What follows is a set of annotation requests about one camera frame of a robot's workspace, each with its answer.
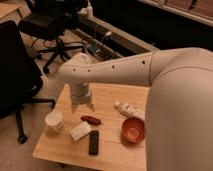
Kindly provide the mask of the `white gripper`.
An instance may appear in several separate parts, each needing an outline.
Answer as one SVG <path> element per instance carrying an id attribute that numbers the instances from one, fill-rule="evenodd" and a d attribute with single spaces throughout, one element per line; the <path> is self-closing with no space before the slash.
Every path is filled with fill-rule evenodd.
<path id="1" fill-rule="evenodd" d="M 86 104 L 87 107 L 95 112 L 94 105 L 92 104 L 92 92 L 89 88 L 88 83 L 82 84 L 70 84 L 70 99 L 72 102 L 71 110 L 72 113 L 75 113 L 77 110 L 77 105 Z"/>

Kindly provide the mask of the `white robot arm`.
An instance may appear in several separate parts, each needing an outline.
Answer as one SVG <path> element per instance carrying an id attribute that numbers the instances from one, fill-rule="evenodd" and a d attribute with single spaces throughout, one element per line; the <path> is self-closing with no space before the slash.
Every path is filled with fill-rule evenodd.
<path id="1" fill-rule="evenodd" d="M 143 86 L 147 171 L 213 171 L 213 52 L 152 51 L 93 63 L 78 53 L 59 69 L 73 100 L 90 83 Z"/>

